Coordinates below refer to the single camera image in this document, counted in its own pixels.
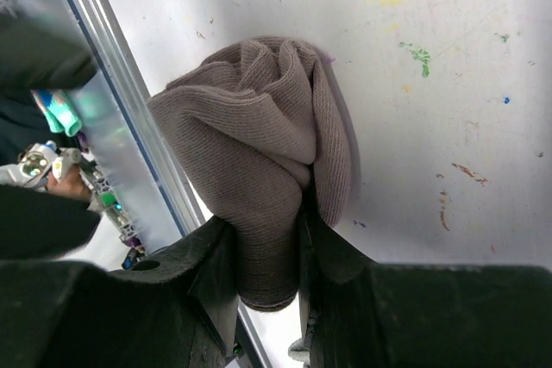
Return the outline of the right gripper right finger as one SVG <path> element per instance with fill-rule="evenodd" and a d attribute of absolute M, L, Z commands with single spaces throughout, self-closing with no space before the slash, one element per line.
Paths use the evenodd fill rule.
<path fill-rule="evenodd" d="M 314 367 L 548 367 L 551 274 L 383 265 L 302 208 L 300 319 Z"/>

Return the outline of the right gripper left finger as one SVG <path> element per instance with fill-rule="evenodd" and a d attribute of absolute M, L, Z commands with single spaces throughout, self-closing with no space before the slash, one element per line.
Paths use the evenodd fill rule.
<path fill-rule="evenodd" d="M 126 271 L 1 264 L 4 367 L 222 367 L 235 344 L 235 231 L 213 218 Z"/>

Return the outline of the grey sock with black stripes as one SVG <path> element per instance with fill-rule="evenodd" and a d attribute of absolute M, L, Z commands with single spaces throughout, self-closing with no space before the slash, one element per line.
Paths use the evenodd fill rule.
<path fill-rule="evenodd" d="M 304 340 L 299 338 L 292 342 L 288 347 L 288 356 L 296 362 L 301 362 L 304 368 L 311 367 L 310 350 L 304 344 Z"/>

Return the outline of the taupe sock with red cuff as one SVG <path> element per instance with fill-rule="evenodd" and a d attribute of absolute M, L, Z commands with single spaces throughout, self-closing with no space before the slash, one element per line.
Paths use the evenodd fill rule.
<path fill-rule="evenodd" d="M 298 290 L 297 217 L 313 190 L 336 225 L 346 208 L 348 137 L 315 48 L 264 36 L 237 42 L 147 104 L 210 212 L 237 232 L 237 289 L 251 309 L 285 308 Z"/>

